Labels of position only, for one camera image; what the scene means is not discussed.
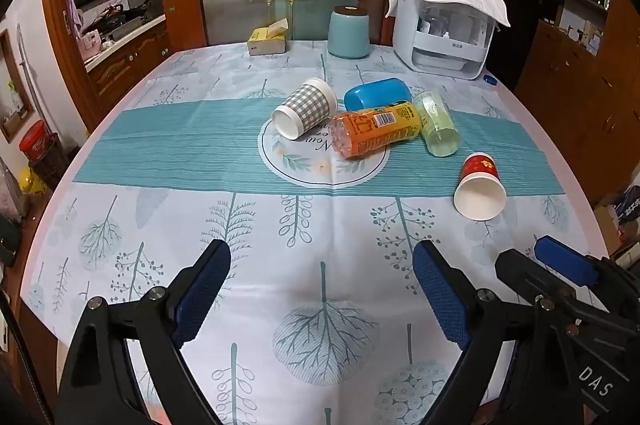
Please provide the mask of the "small blue bottle cap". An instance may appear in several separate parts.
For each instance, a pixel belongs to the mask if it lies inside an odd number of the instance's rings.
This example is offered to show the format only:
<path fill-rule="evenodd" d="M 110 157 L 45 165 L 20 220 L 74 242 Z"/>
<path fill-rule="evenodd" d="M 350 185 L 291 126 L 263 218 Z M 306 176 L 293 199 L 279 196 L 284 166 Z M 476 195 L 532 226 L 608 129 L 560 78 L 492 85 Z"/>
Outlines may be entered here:
<path fill-rule="evenodd" d="M 492 75 L 485 75 L 484 80 L 490 85 L 496 85 L 498 83 L 497 78 L 494 78 Z"/>

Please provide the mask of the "blue plastic cup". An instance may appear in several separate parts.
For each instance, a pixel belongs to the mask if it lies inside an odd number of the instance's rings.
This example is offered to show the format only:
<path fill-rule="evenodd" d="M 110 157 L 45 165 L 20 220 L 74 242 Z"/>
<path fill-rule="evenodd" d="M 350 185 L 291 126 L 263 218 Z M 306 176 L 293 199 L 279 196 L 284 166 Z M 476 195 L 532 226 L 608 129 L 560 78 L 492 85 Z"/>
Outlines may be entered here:
<path fill-rule="evenodd" d="M 385 80 L 361 84 L 347 90 L 344 95 L 346 111 L 360 111 L 397 104 L 397 102 L 412 99 L 410 90 L 400 78 L 385 78 Z"/>

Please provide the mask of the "grey checked paper cup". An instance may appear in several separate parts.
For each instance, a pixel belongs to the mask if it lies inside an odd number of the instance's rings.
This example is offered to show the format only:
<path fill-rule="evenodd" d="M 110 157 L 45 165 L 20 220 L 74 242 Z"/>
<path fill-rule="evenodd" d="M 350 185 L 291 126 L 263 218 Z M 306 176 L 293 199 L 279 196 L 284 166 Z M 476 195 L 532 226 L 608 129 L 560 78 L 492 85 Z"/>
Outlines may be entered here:
<path fill-rule="evenodd" d="M 296 140 L 336 112 L 333 89 L 320 78 L 308 78 L 274 109 L 271 123 L 282 137 Z"/>

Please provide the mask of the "yellow tissue box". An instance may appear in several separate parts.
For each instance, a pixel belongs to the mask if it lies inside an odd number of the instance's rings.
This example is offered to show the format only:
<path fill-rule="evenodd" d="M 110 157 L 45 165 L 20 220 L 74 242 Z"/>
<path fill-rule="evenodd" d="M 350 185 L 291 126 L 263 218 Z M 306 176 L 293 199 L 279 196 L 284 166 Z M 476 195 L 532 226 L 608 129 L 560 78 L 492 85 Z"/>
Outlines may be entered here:
<path fill-rule="evenodd" d="M 246 42 L 248 54 L 252 57 L 284 54 L 287 35 L 287 18 L 273 22 L 270 26 L 256 28 Z"/>

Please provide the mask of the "red paper cup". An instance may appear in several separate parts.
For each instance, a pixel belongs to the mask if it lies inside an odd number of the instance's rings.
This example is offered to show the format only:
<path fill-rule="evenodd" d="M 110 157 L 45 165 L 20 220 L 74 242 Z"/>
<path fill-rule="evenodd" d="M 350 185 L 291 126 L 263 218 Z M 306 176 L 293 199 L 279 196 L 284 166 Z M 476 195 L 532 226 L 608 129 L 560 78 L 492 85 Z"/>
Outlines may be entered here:
<path fill-rule="evenodd" d="M 462 165 L 454 191 L 454 208 L 474 221 L 497 217 L 506 207 L 506 189 L 500 180 L 494 159 L 486 153 L 470 154 Z"/>

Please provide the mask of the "leaf patterned tablecloth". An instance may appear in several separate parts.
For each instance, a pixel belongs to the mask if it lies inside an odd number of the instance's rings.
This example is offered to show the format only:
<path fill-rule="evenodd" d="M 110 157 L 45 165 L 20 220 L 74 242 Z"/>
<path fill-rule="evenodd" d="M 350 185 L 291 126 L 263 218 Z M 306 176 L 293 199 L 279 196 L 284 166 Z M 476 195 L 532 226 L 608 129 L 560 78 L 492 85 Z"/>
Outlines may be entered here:
<path fill-rule="evenodd" d="M 343 96 L 400 78 L 442 95 L 462 137 L 445 159 L 421 139 L 358 161 L 318 127 L 289 141 L 271 114 L 308 78 Z M 506 189 L 495 218 L 454 208 L 462 165 L 489 154 Z M 229 275 L 183 357 L 226 424 L 415 424 L 454 369 L 412 272 L 431 240 L 505 301 L 495 259 L 543 235 L 602 256 L 570 169 L 501 85 L 409 71 L 297 42 L 274 57 L 242 44 L 180 52 L 107 115 L 56 188 L 26 266 L 23 301 L 62 343 L 90 298 L 135 301 L 227 242 Z"/>

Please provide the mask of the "white desktop organizer cabinet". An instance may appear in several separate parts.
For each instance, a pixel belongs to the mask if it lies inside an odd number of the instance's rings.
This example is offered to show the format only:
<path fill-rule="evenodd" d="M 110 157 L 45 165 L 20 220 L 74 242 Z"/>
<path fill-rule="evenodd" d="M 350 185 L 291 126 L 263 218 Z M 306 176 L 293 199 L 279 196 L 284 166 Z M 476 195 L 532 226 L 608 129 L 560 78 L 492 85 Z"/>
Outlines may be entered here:
<path fill-rule="evenodd" d="M 461 4 L 399 0 L 393 48 L 413 71 L 473 81 L 483 71 L 495 29 L 502 26 Z"/>

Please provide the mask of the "teal ceramic jar wooden lid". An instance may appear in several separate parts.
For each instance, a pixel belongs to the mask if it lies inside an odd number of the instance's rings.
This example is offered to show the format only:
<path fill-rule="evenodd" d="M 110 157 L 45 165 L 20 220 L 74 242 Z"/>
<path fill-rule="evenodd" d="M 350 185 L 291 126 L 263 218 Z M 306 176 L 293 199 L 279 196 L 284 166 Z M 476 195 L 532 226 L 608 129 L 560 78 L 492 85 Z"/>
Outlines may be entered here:
<path fill-rule="evenodd" d="M 335 6 L 329 24 L 328 52 L 344 59 L 361 59 L 370 52 L 369 14 L 355 6 Z"/>

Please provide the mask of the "red bucket on floor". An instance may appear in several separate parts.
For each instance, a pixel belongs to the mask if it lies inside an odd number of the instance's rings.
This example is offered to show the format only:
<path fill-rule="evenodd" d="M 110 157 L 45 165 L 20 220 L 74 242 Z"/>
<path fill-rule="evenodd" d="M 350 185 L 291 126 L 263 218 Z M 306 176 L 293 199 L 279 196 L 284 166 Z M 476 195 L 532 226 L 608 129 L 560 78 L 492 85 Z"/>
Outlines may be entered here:
<path fill-rule="evenodd" d="M 30 162 L 40 160 L 50 145 L 51 132 L 43 120 L 39 120 L 29 127 L 22 137 L 18 148 Z"/>

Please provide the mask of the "green translucent plastic cup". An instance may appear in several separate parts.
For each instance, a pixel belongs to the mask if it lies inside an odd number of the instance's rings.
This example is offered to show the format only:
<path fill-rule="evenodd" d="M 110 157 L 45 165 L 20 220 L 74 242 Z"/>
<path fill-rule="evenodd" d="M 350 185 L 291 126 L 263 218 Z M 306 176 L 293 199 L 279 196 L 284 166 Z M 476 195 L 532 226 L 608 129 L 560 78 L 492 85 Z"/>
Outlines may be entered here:
<path fill-rule="evenodd" d="M 442 97 L 435 92 L 422 92 L 413 97 L 421 120 L 421 136 L 427 151 L 436 158 L 452 156 L 459 149 L 460 135 Z"/>

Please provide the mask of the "dark wooden sideboard cabinet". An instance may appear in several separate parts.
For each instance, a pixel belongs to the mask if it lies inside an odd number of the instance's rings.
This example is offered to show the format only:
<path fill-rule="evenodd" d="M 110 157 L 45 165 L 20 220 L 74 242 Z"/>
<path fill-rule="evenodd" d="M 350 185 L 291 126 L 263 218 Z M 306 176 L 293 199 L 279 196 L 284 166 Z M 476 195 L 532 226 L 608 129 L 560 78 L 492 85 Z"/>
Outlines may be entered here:
<path fill-rule="evenodd" d="M 554 1 L 515 93 L 597 205 L 639 165 L 639 14 L 631 0 Z"/>

